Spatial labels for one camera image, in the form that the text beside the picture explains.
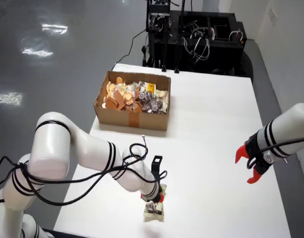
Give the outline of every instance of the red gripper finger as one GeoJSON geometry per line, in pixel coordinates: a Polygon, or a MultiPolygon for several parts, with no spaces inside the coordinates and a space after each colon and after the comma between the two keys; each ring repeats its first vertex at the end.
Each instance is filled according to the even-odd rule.
{"type": "Polygon", "coordinates": [[[161,195],[161,200],[159,202],[163,202],[164,201],[164,196],[161,192],[160,192],[160,195],[161,195]]]}
{"type": "Polygon", "coordinates": [[[249,158],[249,155],[247,154],[246,151],[246,145],[241,146],[236,153],[236,163],[240,160],[241,157],[246,157],[247,159],[249,158]]]}
{"type": "Polygon", "coordinates": [[[252,184],[252,183],[257,182],[260,178],[261,178],[261,175],[255,169],[253,169],[253,177],[248,179],[247,182],[252,184]]]}

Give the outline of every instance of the brown tape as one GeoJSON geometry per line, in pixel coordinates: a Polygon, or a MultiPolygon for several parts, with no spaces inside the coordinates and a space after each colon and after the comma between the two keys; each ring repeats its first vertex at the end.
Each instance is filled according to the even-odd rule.
{"type": "Polygon", "coordinates": [[[131,127],[139,127],[139,113],[129,113],[129,126],[131,127]]]}

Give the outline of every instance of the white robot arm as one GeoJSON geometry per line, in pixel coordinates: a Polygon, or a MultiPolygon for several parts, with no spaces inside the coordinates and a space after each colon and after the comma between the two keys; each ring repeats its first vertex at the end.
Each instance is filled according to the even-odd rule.
{"type": "Polygon", "coordinates": [[[27,172],[30,176],[40,180],[30,179],[24,176],[21,168],[15,168],[3,192],[0,191],[0,199],[4,199],[3,205],[0,204],[0,218],[3,218],[0,224],[2,237],[21,236],[19,228],[21,228],[23,210],[27,209],[35,199],[32,188],[39,192],[45,185],[43,181],[59,181],[66,177],[71,146],[75,150],[79,165],[102,172],[110,171],[109,174],[124,189],[130,192],[139,190],[144,200],[162,202],[159,181],[145,163],[138,159],[142,158],[138,144],[126,149],[121,157],[113,143],[85,133],[60,113],[46,113],[38,120],[31,153],[23,156],[19,161],[22,165],[27,164],[27,172]],[[12,215],[15,217],[12,224],[8,224],[10,220],[5,219],[8,213],[17,214],[17,216],[12,215]],[[15,234],[18,236],[5,234],[10,227],[17,227],[15,234]]]}
{"type": "Polygon", "coordinates": [[[254,169],[248,183],[255,183],[273,163],[287,163],[286,157],[303,148],[304,103],[298,103],[252,135],[237,150],[236,163],[241,157],[249,159],[247,168],[254,169]]]}

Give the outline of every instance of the gray floor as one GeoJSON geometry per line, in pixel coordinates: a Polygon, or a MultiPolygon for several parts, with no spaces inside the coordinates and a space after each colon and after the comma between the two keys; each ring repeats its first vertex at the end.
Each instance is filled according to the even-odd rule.
{"type": "MultiPolygon", "coordinates": [[[[0,97],[18,99],[0,102],[0,157],[16,162],[30,153],[35,124],[48,111],[61,112],[89,131],[102,79],[145,28],[145,16],[144,0],[0,0],[0,97]]],[[[135,40],[124,63],[141,65],[144,39],[141,35],[135,40]]],[[[266,124],[281,112],[255,42],[247,42],[246,52],[253,61],[253,87],[266,124]]],[[[73,156],[68,179],[75,167],[73,156]]],[[[3,165],[0,180],[8,170],[3,165]]],[[[275,171],[291,235],[302,238],[304,177],[299,162],[278,163],[275,171]]],[[[46,186],[42,194],[62,201],[66,191],[66,186],[46,186]]],[[[52,229],[59,209],[36,200],[26,212],[52,229]]]]}

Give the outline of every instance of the cardboard box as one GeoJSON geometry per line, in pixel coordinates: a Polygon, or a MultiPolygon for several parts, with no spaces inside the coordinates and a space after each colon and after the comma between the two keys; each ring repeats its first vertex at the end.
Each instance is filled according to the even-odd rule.
{"type": "Polygon", "coordinates": [[[166,130],[169,117],[170,95],[171,78],[169,77],[145,73],[108,71],[102,83],[99,95],[94,102],[94,108],[99,122],[103,124],[123,125],[154,130],[166,130]],[[139,83],[140,81],[144,81],[147,83],[156,84],[156,88],[158,90],[167,90],[169,93],[169,99],[166,115],[117,111],[101,108],[103,98],[107,95],[106,86],[108,82],[110,81],[111,83],[116,83],[117,77],[121,77],[123,79],[123,82],[126,84],[131,84],[133,82],[139,83]]]}

